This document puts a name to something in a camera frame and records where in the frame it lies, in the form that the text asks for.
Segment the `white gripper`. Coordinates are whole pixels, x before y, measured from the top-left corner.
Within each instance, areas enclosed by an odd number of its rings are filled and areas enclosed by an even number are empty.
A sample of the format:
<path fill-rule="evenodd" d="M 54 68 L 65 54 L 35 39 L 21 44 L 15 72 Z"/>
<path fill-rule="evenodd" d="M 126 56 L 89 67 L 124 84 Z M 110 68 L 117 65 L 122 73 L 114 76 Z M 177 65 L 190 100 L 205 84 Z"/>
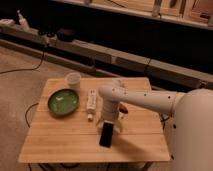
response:
<path fill-rule="evenodd" d="M 98 119 L 96 123 L 96 127 L 102 128 L 103 127 L 103 121 L 111 121 L 115 122 L 116 129 L 119 132 L 123 131 L 123 126 L 120 120 L 117 120 L 119 116 L 119 110 L 118 108 L 106 108 L 103 107 L 101 110 L 101 118 Z"/>

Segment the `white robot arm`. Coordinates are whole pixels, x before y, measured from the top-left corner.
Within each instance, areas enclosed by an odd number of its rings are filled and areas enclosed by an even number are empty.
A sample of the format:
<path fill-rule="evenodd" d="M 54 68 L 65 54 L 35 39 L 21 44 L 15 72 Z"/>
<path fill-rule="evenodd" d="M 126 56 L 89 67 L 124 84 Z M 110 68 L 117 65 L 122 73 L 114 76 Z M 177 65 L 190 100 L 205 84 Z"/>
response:
<path fill-rule="evenodd" d="M 104 121 L 117 119 L 125 102 L 174 117 L 171 171 L 213 171 L 213 90 L 128 90 L 108 82 L 98 89 Z"/>

